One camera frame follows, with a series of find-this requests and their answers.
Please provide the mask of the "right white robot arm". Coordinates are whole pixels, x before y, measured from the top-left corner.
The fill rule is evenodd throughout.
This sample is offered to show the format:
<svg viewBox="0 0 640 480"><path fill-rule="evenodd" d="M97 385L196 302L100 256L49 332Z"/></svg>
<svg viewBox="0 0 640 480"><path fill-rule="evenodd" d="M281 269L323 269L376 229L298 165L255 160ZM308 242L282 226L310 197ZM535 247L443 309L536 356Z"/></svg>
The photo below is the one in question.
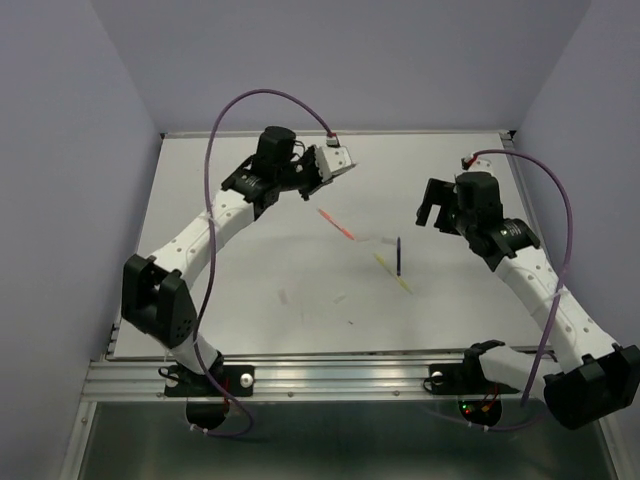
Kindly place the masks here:
<svg viewBox="0 0 640 480"><path fill-rule="evenodd" d="M491 386L542 401L563 427L578 429L630 406L639 387L639 349L602 330L560 282L539 238L521 219L503 212L498 180L469 171L447 182L430 179L417 211L426 224L462 237L507 285L541 329L554 359L527 355L500 340L475 343L458 363L433 367L425 380L437 395L481 394Z"/></svg>

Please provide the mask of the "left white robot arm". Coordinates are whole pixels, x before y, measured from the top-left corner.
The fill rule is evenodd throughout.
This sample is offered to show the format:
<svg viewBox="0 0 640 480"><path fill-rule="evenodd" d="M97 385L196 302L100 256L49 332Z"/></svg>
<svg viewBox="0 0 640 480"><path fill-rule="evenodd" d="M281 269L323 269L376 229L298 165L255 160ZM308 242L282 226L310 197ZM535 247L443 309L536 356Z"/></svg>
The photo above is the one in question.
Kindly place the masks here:
<svg viewBox="0 0 640 480"><path fill-rule="evenodd" d="M322 146L301 155L293 131L267 127L255 152L217 191L207 191L204 211L167 244L147 257L132 255L124 264L121 317L150 336L188 371L199 393L215 392L222 382L222 355L200 334L203 311L191 296L204 269L213 270L217 253L241 230L254 223L283 192L308 199L331 183L341 147L330 134Z"/></svg>

